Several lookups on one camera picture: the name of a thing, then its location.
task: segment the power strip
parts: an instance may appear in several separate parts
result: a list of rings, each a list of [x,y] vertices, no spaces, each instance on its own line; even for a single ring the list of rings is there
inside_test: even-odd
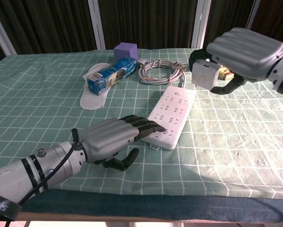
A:
[[[150,148],[173,150],[184,128],[196,92],[169,86],[156,103],[148,119],[166,128],[165,132],[155,132],[142,139]]]

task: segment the robotic arm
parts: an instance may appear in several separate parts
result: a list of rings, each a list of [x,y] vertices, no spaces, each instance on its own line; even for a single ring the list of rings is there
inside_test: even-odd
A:
[[[111,118],[77,133],[73,145],[60,143],[39,149],[20,161],[0,168],[0,215],[15,220],[21,205],[38,193],[77,174],[84,162],[127,169],[139,150],[134,148],[124,160],[114,158],[127,145],[165,128],[142,117]]]
[[[233,28],[217,37],[206,49],[193,51],[189,58],[189,67],[193,77],[193,68],[208,71],[212,65],[204,64],[209,59],[223,65],[234,73],[234,78],[224,87],[216,87],[208,80],[206,89],[218,95],[229,94],[247,81],[259,82],[268,79],[273,89],[283,94],[283,43],[256,32]]]

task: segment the tablecloth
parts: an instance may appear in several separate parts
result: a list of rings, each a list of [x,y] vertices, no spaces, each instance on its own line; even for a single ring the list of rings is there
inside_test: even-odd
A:
[[[139,49],[139,58],[187,63],[192,49]],[[138,74],[117,83],[105,107],[80,107],[84,80],[94,64],[112,63],[113,51],[8,56],[0,61],[0,167],[38,148],[71,141],[71,129],[106,118],[147,117],[167,86],[138,82]],[[167,69],[152,70],[166,76]],[[283,198],[283,96],[269,81],[247,83],[225,96],[191,83],[196,99],[175,150],[152,150],[135,142],[140,154],[124,172],[84,164],[56,188],[115,194],[216,195]]]

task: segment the green tablecloth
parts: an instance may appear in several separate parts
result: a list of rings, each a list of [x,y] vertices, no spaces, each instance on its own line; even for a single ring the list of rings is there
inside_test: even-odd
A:
[[[187,63],[192,49],[139,49],[139,58]],[[8,56],[0,61],[0,167],[71,141],[80,130],[106,118],[147,117],[166,86],[138,83],[137,72],[109,91],[105,107],[80,107],[84,80],[94,64],[112,63],[112,51]],[[168,70],[153,70],[165,76]],[[173,151],[140,149],[126,171],[84,164],[56,186],[65,190],[116,194],[216,195],[283,198],[283,96],[270,82],[247,83],[218,96],[191,84],[197,96]]]

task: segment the purple cube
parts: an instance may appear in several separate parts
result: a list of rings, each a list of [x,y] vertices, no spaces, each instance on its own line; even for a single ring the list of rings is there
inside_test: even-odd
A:
[[[114,48],[115,61],[128,56],[138,60],[136,44],[120,43]]]

